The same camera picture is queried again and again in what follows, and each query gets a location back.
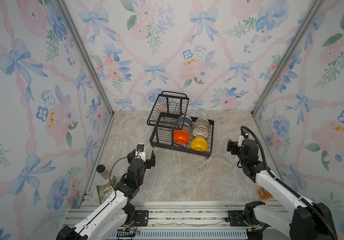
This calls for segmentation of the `yellow plastic bowl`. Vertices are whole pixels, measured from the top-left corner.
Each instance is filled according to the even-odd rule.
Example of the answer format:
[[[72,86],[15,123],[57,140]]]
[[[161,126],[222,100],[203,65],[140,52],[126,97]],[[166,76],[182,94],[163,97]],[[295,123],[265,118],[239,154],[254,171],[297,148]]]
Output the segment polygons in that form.
[[[206,152],[209,148],[207,140],[202,137],[194,138],[190,144],[191,149],[199,152]]]

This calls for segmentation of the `white lattice pattern bowl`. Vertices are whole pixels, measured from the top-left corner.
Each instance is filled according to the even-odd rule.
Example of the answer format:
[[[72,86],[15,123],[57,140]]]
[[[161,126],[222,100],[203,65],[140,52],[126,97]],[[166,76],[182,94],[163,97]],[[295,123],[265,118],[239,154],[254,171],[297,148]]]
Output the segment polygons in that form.
[[[195,127],[193,129],[192,133],[193,133],[193,136],[195,138],[201,137],[201,138],[204,138],[204,139],[206,139],[209,136],[209,134],[210,134],[209,130],[207,128],[205,128],[205,127],[202,127],[202,126]]]

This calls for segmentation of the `orange plastic bowl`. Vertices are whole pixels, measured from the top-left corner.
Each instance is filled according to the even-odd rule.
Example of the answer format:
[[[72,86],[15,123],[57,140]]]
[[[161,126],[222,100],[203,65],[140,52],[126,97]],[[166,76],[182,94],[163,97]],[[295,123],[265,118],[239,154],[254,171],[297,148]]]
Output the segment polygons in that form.
[[[177,130],[174,132],[174,141],[178,144],[187,144],[190,140],[190,135],[184,130]]]

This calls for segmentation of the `blue triangle pattern bowl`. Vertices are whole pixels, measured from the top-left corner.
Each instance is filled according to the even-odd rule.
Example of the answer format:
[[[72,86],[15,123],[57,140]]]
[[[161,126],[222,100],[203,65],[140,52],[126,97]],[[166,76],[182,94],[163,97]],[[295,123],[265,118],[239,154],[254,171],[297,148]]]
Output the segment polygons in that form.
[[[193,120],[191,119],[191,117],[189,116],[180,116],[178,119],[177,119],[177,123],[178,124],[185,124],[185,125],[188,125],[190,127],[193,127],[194,126],[194,122]]]

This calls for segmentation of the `brown dotted pattern bowl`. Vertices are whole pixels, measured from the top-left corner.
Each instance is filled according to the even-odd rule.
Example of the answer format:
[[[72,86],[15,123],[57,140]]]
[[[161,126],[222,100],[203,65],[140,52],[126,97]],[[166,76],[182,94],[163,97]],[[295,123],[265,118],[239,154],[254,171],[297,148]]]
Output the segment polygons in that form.
[[[209,120],[207,120],[207,119],[198,118],[194,122],[194,128],[197,128],[197,127],[203,127],[203,128],[206,128],[207,130],[209,130],[211,127],[211,124],[210,124]]]

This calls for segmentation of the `pink striped bowl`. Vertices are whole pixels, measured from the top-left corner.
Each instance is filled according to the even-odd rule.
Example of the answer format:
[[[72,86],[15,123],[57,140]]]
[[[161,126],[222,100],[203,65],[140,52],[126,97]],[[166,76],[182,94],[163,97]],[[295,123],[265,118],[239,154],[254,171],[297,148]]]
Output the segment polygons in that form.
[[[191,127],[190,125],[187,125],[186,123],[180,123],[178,124],[179,128],[182,128],[183,131],[187,132],[188,134],[191,133]]]

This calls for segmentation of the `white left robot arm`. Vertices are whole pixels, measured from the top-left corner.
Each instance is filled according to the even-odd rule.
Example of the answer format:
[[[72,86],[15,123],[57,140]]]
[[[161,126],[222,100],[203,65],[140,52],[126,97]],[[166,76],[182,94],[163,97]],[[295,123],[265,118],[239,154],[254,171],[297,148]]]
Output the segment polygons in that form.
[[[147,159],[144,144],[127,155],[129,167],[110,196],[89,216],[74,227],[64,226],[58,240],[105,240],[115,230],[134,221],[135,206],[130,201],[144,182],[147,169],[155,166],[155,154]]]

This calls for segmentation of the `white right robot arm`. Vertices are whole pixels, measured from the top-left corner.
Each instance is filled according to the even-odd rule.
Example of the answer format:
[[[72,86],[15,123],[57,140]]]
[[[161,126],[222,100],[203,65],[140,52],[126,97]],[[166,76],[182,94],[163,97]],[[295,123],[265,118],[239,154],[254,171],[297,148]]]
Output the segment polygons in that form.
[[[286,210],[273,210],[262,201],[245,204],[240,216],[250,226],[251,234],[260,234],[271,227],[291,240],[335,240],[337,234],[330,209],[316,204],[296,192],[278,178],[264,162],[259,161],[258,142],[244,139],[228,141],[227,150],[239,158],[238,167],[254,183],[267,190]]]

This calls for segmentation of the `small dark spice jar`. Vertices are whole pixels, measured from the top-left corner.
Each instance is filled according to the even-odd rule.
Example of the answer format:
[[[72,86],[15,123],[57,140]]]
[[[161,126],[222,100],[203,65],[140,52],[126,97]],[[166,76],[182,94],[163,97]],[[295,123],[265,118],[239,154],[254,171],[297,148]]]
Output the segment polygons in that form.
[[[109,180],[110,175],[109,175],[109,171],[107,170],[107,168],[105,167],[105,165],[98,165],[96,167],[96,171],[100,174],[100,176],[105,179],[105,180]]]

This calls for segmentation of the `green snack packet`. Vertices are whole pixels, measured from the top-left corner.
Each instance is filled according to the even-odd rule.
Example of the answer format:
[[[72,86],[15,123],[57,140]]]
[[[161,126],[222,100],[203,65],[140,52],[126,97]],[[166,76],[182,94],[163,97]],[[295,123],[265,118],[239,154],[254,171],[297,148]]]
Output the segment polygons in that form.
[[[100,204],[103,204],[106,199],[114,192],[114,188],[116,187],[116,177],[112,176],[111,179],[105,185],[97,185],[97,195]]]

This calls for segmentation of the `orange soda can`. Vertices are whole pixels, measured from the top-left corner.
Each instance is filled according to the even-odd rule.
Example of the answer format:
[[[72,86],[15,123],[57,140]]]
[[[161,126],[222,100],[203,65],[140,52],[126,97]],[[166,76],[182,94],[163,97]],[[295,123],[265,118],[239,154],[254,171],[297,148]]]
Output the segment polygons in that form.
[[[266,189],[262,187],[258,189],[258,195],[262,200],[267,200],[273,197]]]

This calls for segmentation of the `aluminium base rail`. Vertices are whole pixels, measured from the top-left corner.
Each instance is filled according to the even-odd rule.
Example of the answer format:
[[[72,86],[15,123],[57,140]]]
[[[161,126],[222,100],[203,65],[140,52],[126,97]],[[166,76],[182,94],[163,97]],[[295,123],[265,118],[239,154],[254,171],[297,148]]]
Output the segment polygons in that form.
[[[156,220],[164,220],[166,225],[176,224],[178,226],[185,225],[184,220],[192,220],[192,226],[198,226],[203,224],[204,220],[214,219],[215,211],[207,211],[204,207],[198,207],[193,210],[183,210],[183,204],[177,204],[174,206],[173,203],[168,203],[166,209],[161,210],[156,217],[149,216],[151,223],[157,225]]]

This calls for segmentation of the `aluminium frame post left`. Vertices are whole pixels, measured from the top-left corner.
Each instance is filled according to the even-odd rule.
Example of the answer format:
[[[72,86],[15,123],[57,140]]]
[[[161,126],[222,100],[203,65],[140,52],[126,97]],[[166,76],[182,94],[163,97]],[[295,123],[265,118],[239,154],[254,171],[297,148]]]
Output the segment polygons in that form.
[[[85,67],[86,67],[88,73],[90,74],[93,83],[95,84],[95,86],[97,88],[97,92],[99,93],[104,106],[106,107],[107,111],[109,112],[109,115],[111,117],[113,117],[114,111],[112,110],[112,107],[108,101],[107,95],[104,91],[103,85],[100,82],[100,80],[97,76],[96,70],[94,69],[94,67],[92,65],[92,61],[91,61],[91,59],[88,55],[87,49],[86,49],[86,47],[82,41],[82,37],[79,34],[79,31],[77,30],[77,27],[73,21],[73,18],[72,18],[71,14],[67,8],[65,1],[54,0],[54,4],[58,8],[59,14],[63,18],[65,26],[68,28],[68,30],[70,32],[70,36],[72,37],[72,39],[74,41],[75,47],[76,47],[78,53],[80,54],[81,60],[85,64]]]

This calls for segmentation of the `aluminium frame post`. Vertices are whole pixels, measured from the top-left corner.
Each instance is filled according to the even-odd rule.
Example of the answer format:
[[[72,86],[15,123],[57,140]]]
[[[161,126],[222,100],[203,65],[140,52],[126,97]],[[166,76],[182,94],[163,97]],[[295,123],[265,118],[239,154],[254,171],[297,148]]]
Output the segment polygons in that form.
[[[297,47],[299,43],[301,42],[301,40],[303,39],[303,37],[306,35],[306,32],[308,31],[308,29],[311,27],[312,23],[316,19],[320,11],[320,8],[323,6],[323,4],[324,4],[323,0],[316,0],[316,1],[311,2],[311,5],[303,18],[303,22],[297,28],[292,41],[289,43],[288,47],[286,48],[285,52],[282,55],[282,59],[279,62],[277,69],[272,73],[266,87],[264,88],[262,92],[262,95],[258,98],[258,101],[252,110],[253,117],[257,116],[260,109],[263,108],[263,104],[266,98],[268,97],[270,91],[272,90],[272,88],[276,84],[276,81],[278,80],[282,72],[284,71],[287,63],[290,61],[291,57],[297,50]]]
[[[75,47],[76,47],[78,53],[80,54],[81,60],[85,64],[85,67],[86,67],[88,73],[90,74],[93,83],[95,84],[95,86],[97,88],[97,92],[99,93],[104,106],[106,107],[107,111],[109,112],[109,115],[111,117],[113,117],[114,111],[112,110],[112,107],[108,101],[107,95],[104,91],[103,85],[100,82],[100,80],[97,76],[96,70],[94,69],[94,67],[92,65],[92,61],[91,61],[91,59],[88,55],[87,49],[86,49],[86,47],[82,41],[82,37],[79,34],[79,31],[77,30],[77,27],[73,21],[73,18],[72,18],[71,14],[67,8],[65,1],[54,0],[54,4],[58,8],[59,14],[63,18],[65,26],[68,28],[68,30],[70,32],[70,36],[72,37],[72,39],[74,41]]]

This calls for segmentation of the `aluminium frame post right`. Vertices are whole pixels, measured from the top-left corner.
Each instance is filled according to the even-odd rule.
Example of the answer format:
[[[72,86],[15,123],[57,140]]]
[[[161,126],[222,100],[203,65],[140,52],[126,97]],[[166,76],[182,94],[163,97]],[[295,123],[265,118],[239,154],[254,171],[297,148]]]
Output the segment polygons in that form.
[[[320,8],[323,6],[323,4],[324,4],[323,0],[316,0],[316,1],[311,2],[311,5],[303,18],[303,22],[297,28],[292,41],[289,43],[288,47],[286,48],[285,52],[282,55],[282,59],[279,62],[277,69],[272,73],[266,87],[264,88],[262,92],[262,95],[258,98],[258,101],[252,110],[253,117],[257,116],[260,109],[263,108],[263,104],[266,98],[268,97],[270,91],[272,90],[272,88],[276,84],[276,81],[278,80],[282,72],[284,71],[287,63],[290,61],[291,57],[297,50],[297,47],[299,43],[301,42],[301,40],[303,39],[303,37],[306,35],[306,32],[308,31],[308,29],[311,27],[312,23],[316,19],[320,11]]]

